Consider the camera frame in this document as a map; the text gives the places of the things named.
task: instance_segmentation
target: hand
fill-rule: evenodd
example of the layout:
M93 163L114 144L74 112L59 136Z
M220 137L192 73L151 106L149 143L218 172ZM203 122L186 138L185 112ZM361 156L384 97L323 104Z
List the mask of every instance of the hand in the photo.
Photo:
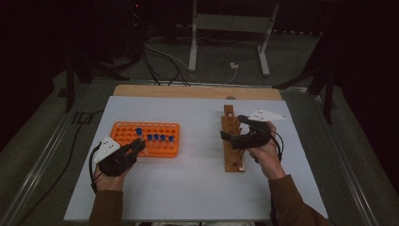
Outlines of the hand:
M116 177L109 177L105 174L101 174L101 171L99 169L99 166L96 167L96 170L94 171L94 178L97 178L98 175L100 175L95 183L97 186L97 191L101 190L117 190L117 191L122 191L123 190L123 182L126 174L130 171L132 167L127 169L123 174L120 176Z
M272 122L267 121L266 123L271 131L277 131L276 126ZM251 157L258 159L262 167L262 172L268 180L277 180L285 176L284 169L279 161L277 146L273 139L270 139L260 148L250 148L247 150Z

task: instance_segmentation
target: wooden strip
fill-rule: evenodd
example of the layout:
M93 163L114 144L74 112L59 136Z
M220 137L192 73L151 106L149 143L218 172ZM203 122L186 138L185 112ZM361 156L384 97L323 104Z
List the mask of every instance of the wooden strip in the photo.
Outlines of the wooden strip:
M278 89L118 85L114 96L184 97L203 99L281 100Z

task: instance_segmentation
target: gray floor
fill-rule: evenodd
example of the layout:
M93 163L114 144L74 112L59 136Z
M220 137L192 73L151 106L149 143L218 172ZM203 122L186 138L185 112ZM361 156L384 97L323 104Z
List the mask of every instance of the gray floor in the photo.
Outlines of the gray floor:
M197 70L191 74L185 68L188 64L190 38L168 40L153 36L146 41L146 46L173 56L184 79L191 86L270 88L301 73L317 38L273 34L266 48L271 69L268 77L261 75L256 54L256 46L260 41L261 36L253 36L245 41L230 38L230 44L226 44L226 39L219 38L212 42L201 42ZM165 77L158 77L162 80L161 84L167 84L176 74L174 66L150 55L150 51L147 52L154 70ZM231 62L238 63L235 76L235 71L230 69ZM104 109L107 98L118 84L151 86L154 83L143 62L121 74L130 77L130 81L117 81L96 72L91 84L76 82L76 103L70 113L64 112L66 100L56 97L60 89L65 88L65 73L55 77L55 91L0 154L2 225L16 225L32 210L61 174L70 153L71 163L65 173L34 211L27 215L22 225L87 225L85 222L66 222L63 217L101 113L80 129L78 124L72 124L72 118L75 112ZM333 124L329 125L320 113L322 96L310 96L305 91L310 82L311 78L282 90L281 94L291 110L330 217L330 224L398 225L398 196L377 162L340 88L334 88L334 107L331 110ZM176 81L172 85L182 86L183 83Z

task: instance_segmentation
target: orange test tube rack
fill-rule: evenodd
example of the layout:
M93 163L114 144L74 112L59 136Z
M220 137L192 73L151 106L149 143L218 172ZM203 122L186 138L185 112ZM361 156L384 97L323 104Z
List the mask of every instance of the orange test tube rack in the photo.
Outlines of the orange test tube rack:
M124 146L139 138L136 129L140 128L146 142L146 150L141 151L138 157L168 157L177 156L179 150L180 125L170 122L143 122L143 121L116 121L112 127L110 137ZM148 140L150 136L166 137L165 140Z

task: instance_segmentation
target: brown sleeve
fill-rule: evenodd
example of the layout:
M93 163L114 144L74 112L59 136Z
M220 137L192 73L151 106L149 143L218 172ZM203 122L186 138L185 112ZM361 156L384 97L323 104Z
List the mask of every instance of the brown sleeve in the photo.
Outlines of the brown sleeve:
M90 226L120 226L123 210L123 192L98 191L89 219Z
M279 226L328 225L322 215L302 201L291 175L269 181L269 188L278 212Z

